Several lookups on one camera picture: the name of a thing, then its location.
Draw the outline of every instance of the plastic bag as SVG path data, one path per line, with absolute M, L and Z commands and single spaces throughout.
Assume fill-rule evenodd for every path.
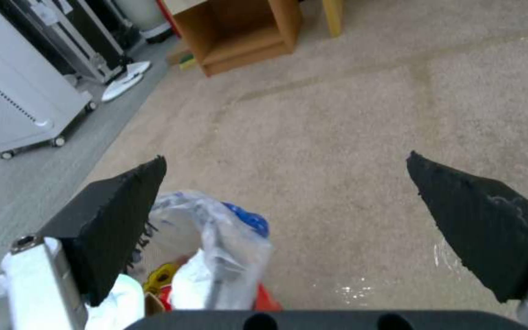
M 156 199 L 149 223 L 157 231 L 130 272 L 145 290 L 153 292 L 155 281 L 169 284 L 172 273 L 201 248 L 212 276 L 205 308 L 251 309 L 272 252 L 266 220 L 201 192 L 174 192 Z

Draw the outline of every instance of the red object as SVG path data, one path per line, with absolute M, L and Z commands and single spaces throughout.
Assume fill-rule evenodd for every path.
M 255 311 L 278 312 L 282 306 L 278 303 L 262 284 L 258 284 L 258 294 L 256 295 Z
M 168 284 L 167 286 L 163 286 L 160 288 L 160 293 L 158 295 L 158 299 L 160 299 L 160 302 L 164 306 L 164 309 L 167 312 L 172 311 L 172 306 L 168 302 L 168 296 L 170 295 L 170 291 L 172 291 L 172 286 Z
M 172 27 L 174 34 L 181 38 L 181 32 L 178 31 L 176 24 L 174 24 L 174 19 L 172 18 L 172 15 L 170 15 L 170 11 L 168 11 L 168 8 L 166 8 L 166 5 L 164 4 L 163 0 L 156 0 L 156 4 L 160 8 L 160 11 L 162 12 L 162 15 L 164 15 L 164 18 L 166 18 L 168 23 L 170 23 L 170 27 Z

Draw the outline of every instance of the white appliance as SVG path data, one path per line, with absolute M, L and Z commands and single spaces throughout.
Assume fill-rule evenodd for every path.
M 77 91 L 0 15 L 0 157 L 16 148 L 50 140 L 65 143 L 62 131 L 91 94 Z

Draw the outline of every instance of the wooden cabinet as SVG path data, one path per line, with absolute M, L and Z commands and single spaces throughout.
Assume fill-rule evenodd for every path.
M 302 23 L 297 0 L 165 0 L 165 3 L 208 77 L 292 53 Z M 175 10 L 170 7 L 172 3 L 176 3 Z M 194 5 L 177 11 L 188 4 Z

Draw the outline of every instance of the yellow object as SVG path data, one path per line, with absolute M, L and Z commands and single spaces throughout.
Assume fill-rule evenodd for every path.
M 144 292 L 159 295 L 160 288 L 172 283 L 172 278 L 180 267 L 178 264 L 164 264 L 158 267 L 149 274 L 147 282 L 143 285 Z
M 341 35 L 343 0 L 323 0 L 323 8 L 325 8 L 329 33 L 334 38 Z
M 178 66 L 180 67 L 181 70 L 184 71 L 188 69 L 189 67 L 192 67 L 193 65 L 195 65 L 195 63 L 197 63 L 197 61 L 193 58 L 193 59 L 189 59 L 185 61 L 184 63 L 180 63 Z

